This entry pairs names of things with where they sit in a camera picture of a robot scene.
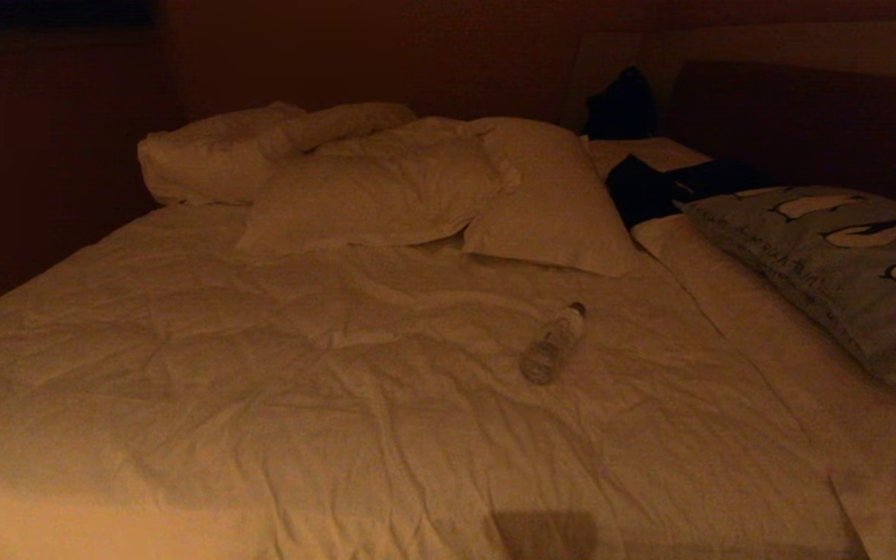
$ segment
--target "headboard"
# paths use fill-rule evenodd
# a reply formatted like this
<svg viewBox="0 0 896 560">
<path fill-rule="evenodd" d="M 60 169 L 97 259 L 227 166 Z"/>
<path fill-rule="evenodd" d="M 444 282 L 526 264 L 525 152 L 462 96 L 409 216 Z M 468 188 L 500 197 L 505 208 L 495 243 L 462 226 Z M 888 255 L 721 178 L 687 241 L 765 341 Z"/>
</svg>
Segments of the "headboard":
<svg viewBox="0 0 896 560">
<path fill-rule="evenodd" d="M 666 132 L 785 184 L 896 199 L 896 78 L 749 61 L 688 61 Z"/>
</svg>

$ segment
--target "plastic water bottle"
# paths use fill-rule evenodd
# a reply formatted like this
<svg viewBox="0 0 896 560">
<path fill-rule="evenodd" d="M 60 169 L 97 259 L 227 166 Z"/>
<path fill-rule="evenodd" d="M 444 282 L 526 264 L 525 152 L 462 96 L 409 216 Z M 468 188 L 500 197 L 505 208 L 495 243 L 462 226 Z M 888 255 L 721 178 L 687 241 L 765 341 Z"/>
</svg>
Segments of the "plastic water bottle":
<svg viewBox="0 0 896 560">
<path fill-rule="evenodd" d="M 548 385 L 583 336 L 586 306 L 575 302 L 544 324 L 544 334 L 520 357 L 520 373 L 537 385 Z"/>
</svg>

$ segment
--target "black bag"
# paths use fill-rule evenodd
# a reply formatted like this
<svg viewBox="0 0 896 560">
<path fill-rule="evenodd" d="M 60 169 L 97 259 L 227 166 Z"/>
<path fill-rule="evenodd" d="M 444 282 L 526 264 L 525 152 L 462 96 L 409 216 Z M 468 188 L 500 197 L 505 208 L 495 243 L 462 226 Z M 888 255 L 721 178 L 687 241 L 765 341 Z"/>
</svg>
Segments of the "black bag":
<svg viewBox="0 0 896 560">
<path fill-rule="evenodd" d="M 583 134 L 590 139 L 650 138 L 655 135 L 655 98 L 645 76 L 626 68 L 602 93 L 586 100 L 590 108 Z"/>
</svg>

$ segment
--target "penguin print pillow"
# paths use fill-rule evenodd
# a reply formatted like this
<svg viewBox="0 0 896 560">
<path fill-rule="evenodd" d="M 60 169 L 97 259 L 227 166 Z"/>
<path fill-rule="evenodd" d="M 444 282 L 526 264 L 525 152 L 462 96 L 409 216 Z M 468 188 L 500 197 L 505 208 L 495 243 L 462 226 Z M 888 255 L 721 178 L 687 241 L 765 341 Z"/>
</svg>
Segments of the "penguin print pillow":
<svg viewBox="0 0 896 560">
<path fill-rule="evenodd" d="M 768 187 L 680 205 L 896 390 L 896 202 L 836 187 Z"/>
</svg>

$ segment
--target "white comforter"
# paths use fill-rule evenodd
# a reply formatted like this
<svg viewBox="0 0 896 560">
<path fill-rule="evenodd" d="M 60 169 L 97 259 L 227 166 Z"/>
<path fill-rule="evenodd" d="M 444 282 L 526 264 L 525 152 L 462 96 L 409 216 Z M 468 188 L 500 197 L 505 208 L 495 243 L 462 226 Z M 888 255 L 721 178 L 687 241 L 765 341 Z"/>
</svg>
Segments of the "white comforter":
<svg viewBox="0 0 896 560">
<path fill-rule="evenodd" d="M 0 558 L 853 558 L 825 457 L 657 262 L 255 261 L 159 210 L 0 300 Z M 557 383 L 516 364 L 586 303 Z"/>
</svg>

